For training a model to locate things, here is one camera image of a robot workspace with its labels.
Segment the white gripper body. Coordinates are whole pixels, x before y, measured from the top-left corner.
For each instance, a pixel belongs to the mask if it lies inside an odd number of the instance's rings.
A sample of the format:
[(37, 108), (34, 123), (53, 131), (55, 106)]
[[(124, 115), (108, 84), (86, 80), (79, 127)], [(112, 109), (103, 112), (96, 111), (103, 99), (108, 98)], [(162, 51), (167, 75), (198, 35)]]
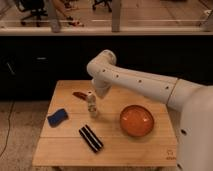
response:
[(111, 88), (111, 85), (109, 83), (96, 78), (92, 79), (92, 85), (96, 95), (99, 98), (104, 98), (107, 95), (109, 89)]

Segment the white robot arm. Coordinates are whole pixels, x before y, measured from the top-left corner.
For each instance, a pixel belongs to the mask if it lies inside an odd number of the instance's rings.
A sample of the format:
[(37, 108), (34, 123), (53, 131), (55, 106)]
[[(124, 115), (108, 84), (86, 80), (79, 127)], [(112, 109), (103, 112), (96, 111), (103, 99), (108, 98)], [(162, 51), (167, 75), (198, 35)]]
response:
[(87, 72), (100, 98), (116, 84), (180, 112), (176, 171), (213, 171), (213, 85), (117, 67), (111, 50), (90, 60)]

